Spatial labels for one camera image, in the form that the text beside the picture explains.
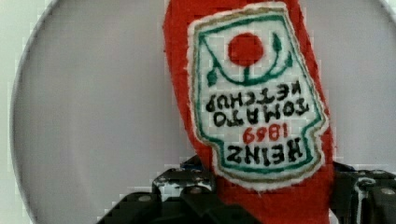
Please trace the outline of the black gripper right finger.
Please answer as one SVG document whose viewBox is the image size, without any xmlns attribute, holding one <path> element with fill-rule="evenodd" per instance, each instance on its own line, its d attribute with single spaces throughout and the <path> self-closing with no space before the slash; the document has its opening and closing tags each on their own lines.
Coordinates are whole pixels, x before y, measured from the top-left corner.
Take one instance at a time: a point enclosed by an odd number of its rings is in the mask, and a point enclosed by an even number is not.
<svg viewBox="0 0 396 224">
<path fill-rule="evenodd" d="M 396 224 L 395 174 L 334 162 L 330 209 L 338 224 Z"/>
</svg>

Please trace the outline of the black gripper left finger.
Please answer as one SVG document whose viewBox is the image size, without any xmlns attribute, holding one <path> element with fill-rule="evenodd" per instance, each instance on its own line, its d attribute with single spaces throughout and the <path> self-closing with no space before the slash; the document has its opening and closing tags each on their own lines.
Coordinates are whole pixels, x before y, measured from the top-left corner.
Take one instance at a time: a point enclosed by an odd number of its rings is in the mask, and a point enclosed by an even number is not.
<svg viewBox="0 0 396 224">
<path fill-rule="evenodd" d="M 158 175 L 151 192 L 121 199 L 97 224 L 260 224 L 238 204 L 217 195 L 215 177 L 198 157 Z"/>
</svg>

